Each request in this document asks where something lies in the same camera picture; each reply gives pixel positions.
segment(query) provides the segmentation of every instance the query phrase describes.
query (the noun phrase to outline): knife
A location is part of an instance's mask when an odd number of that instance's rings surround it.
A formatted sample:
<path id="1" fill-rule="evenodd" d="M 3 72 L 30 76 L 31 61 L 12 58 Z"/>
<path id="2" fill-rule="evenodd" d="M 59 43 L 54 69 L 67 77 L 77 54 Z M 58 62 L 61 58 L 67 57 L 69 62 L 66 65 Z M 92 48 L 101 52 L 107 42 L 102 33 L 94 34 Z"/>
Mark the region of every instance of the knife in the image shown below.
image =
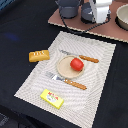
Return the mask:
<path id="1" fill-rule="evenodd" d="M 82 84 L 73 82 L 73 81 L 71 81 L 71 80 L 69 80 L 69 79 L 65 79 L 65 78 L 58 77 L 57 75 L 55 75 L 55 74 L 53 74 L 53 73 L 51 73 L 51 72 L 48 72 L 48 71 L 47 71 L 47 72 L 45 73 L 45 75 L 46 75 L 47 77 L 49 77 L 50 79 L 53 79 L 53 80 L 61 80 L 61 81 L 65 82 L 65 83 L 67 83 L 67 84 L 70 84 L 70 85 L 72 85 L 72 86 L 75 86 L 75 87 L 80 88 L 80 89 L 83 89 L 83 90 L 87 89 L 85 85 L 82 85 Z"/>
<path id="2" fill-rule="evenodd" d="M 67 54 L 67 55 L 79 56 L 83 60 L 91 61 L 91 62 L 94 62 L 94 63 L 98 63 L 99 62 L 98 59 L 94 59 L 94 58 L 91 58 L 91 57 L 87 57 L 87 56 L 83 56 L 83 55 L 77 55 L 77 54 L 70 53 L 70 52 L 67 52 L 67 51 L 64 51 L 64 50 L 59 50 L 59 51 L 64 53 L 64 54 Z"/>

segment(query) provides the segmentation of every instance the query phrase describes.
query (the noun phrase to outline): yellow block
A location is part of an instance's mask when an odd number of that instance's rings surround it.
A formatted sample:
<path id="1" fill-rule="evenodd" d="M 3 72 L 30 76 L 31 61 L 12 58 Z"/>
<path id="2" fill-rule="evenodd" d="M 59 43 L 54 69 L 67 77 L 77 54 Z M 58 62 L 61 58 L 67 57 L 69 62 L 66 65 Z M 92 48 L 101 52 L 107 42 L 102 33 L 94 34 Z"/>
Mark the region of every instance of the yellow block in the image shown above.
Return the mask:
<path id="1" fill-rule="evenodd" d="M 40 95 L 40 97 L 56 107 L 57 109 L 60 109 L 61 105 L 64 103 L 64 100 L 55 95 L 54 93 L 50 92 L 49 90 L 45 89 L 43 93 Z"/>
<path id="2" fill-rule="evenodd" d="M 42 50 L 42 51 L 35 51 L 29 53 L 29 62 L 37 62 L 42 60 L 49 60 L 49 51 Z"/>

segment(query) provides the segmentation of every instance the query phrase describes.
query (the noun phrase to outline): tomato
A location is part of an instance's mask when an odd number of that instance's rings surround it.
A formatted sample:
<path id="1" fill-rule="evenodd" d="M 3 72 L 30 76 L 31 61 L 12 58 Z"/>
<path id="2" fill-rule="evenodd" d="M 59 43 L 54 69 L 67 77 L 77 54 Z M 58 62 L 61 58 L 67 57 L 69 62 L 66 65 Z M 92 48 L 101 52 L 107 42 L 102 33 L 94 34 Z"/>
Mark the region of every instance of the tomato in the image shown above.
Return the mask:
<path id="1" fill-rule="evenodd" d="M 76 70 L 76 71 L 81 71 L 81 70 L 83 69 L 83 67 L 84 67 L 84 64 L 83 64 L 83 62 L 82 62 L 80 59 L 74 58 L 74 59 L 71 61 L 70 66 L 71 66 L 74 70 Z"/>

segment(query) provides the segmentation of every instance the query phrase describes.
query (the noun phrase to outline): dark tablecloth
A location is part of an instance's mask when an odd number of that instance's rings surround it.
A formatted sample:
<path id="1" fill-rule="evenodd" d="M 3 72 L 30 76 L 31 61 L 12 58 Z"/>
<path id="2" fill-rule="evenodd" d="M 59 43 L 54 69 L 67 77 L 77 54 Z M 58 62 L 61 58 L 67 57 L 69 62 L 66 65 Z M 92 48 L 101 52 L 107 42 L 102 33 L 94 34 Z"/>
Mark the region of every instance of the dark tablecloth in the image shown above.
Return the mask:
<path id="1" fill-rule="evenodd" d="M 78 126 L 14 97 L 37 63 L 29 52 L 46 50 L 65 28 L 48 24 L 57 9 L 54 0 L 16 0 L 0 12 L 0 105 L 33 117 L 53 128 Z M 93 128 L 128 128 L 128 44 L 83 34 L 116 44 Z"/>

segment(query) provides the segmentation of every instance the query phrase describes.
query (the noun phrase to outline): knife handle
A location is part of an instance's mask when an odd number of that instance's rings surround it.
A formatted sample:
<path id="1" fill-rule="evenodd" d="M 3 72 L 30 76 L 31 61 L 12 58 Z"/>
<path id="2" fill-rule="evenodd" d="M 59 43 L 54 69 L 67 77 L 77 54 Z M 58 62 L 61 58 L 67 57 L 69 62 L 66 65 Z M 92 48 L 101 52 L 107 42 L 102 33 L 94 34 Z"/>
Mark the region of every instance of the knife handle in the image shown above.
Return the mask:
<path id="1" fill-rule="evenodd" d="M 91 62 L 94 62 L 94 63 L 98 63 L 99 62 L 98 59 L 90 58 L 90 57 L 87 57 L 87 56 L 79 55 L 79 57 L 81 59 L 83 59 L 83 60 L 88 60 L 88 61 L 91 61 Z"/>
<path id="2" fill-rule="evenodd" d="M 77 88 L 83 89 L 83 90 L 87 89 L 85 85 L 82 85 L 82 84 L 73 82 L 73 81 L 68 80 L 68 79 L 65 79 L 64 82 L 67 83 L 67 84 L 70 84 L 70 85 L 72 85 L 72 86 L 75 86 L 75 87 L 77 87 Z"/>

